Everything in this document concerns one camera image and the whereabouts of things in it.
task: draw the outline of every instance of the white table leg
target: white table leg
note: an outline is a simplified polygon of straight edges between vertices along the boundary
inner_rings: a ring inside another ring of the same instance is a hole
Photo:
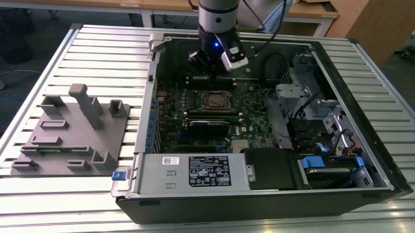
[[[146,28],[154,28],[154,12],[151,9],[142,9],[142,18],[143,18],[143,27]]]
[[[314,32],[315,37],[325,37],[327,34],[327,31],[330,29],[333,18],[325,18],[323,22],[319,24],[317,31]]]

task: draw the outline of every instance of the barcode sticker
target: barcode sticker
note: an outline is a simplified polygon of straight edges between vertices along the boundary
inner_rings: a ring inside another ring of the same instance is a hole
[[[163,165],[179,165],[179,157],[163,157]]]

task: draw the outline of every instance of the floor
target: floor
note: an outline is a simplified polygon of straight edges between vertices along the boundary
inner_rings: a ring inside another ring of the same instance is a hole
[[[56,48],[68,32],[72,23],[141,26],[141,16],[134,15],[133,22],[129,14],[98,13],[98,12],[71,12],[59,11],[59,18],[51,19],[47,10],[32,10],[32,21],[36,26],[36,32],[26,37],[30,46],[34,49],[34,58],[20,65],[11,65],[0,58],[0,73],[10,70],[24,69],[43,71]],[[157,27],[195,29],[198,18],[175,17],[169,18],[169,23],[163,23],[161,16],[155,17]],[[397,87],[403,98],[413,108],[415,108],[415,63],[402,60],[395,54],[382,68],[391,83]],[[8,99],[24,99],[38,80],[39,75],[35,73],[8,73],[0,76],[6,88],[0,90],[0,97]],[[0,98],[0,136],[15,117],[23,100],[2,100]]]

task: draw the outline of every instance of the metal bracket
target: metal bracket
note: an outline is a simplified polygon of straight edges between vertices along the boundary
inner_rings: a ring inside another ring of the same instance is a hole
[[[159,50],[159,46],[165,43],[165,33],[151,33],[149,39],[149,48],[151,52]]]
[[[247,165],[247,177],[250,182],[257,181],[254,165]]]
[[[313,103],[314,117],[326,117],[327,114],[341,105],[337,100],[318,100]]]

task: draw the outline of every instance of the gray post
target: gray post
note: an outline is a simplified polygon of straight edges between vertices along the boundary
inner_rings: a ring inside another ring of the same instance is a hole
[[[103,122],[99,118],[99,114],[96,112],[96,108],[91,103],[91,99],[87,95],[88,87],[84,84],[72,84],[70,88],[70,96],[72,96],[78,103],[79,108],[95,130],[103,128]]]

